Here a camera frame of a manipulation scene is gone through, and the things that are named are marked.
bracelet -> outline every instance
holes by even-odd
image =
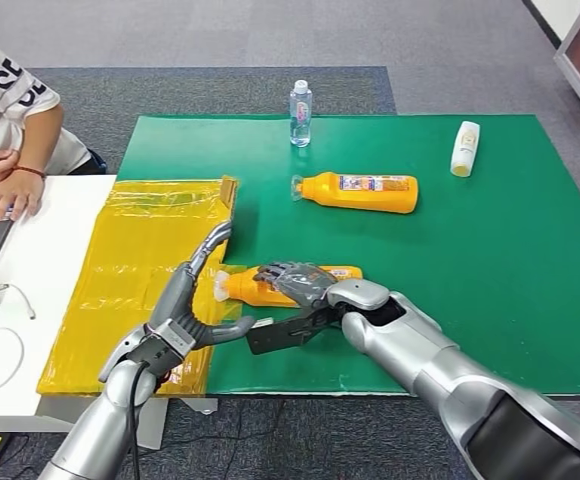
[[[30,173],[34,173],[36,175],[39,175],[43,180],[45,180],[45,174],[42,172],[41,170],[36,170],[34,168],[28,168],[28,167],[21,167],[19,165],[17,165],[16,167],[13,168],[12,170],[23,170],[24,172],[30,172]]]

water bottle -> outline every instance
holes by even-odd
[[[290,92],[290,142],[298,147],[310,143],[310,122],[312,118],[312,92],[308,82],[297,80]]]

wall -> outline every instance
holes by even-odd
[[[561,40],[580,13],[580,0],[532,0]]]

yellow plastic sheet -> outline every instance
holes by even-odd
[[[121,339],[146,322],[165,282],[218,223],[230,218],[234,180],[118,182],[99,213],[81,274],[39,381],[41,394],[95,394],[99,371]],[[234,318],[213,279],[226,243],[208,259],[193,308],[208,324]],[[158,392],[205,392],[212,349],[191,352]]]

white t-shirt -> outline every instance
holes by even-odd
[[[50,110],[59,101],[56,92],[0,51],[0,150],[21,150],[26,117]],[[69,173],[89,158],[90,153],[81,141],[61,129],[45,173]]]

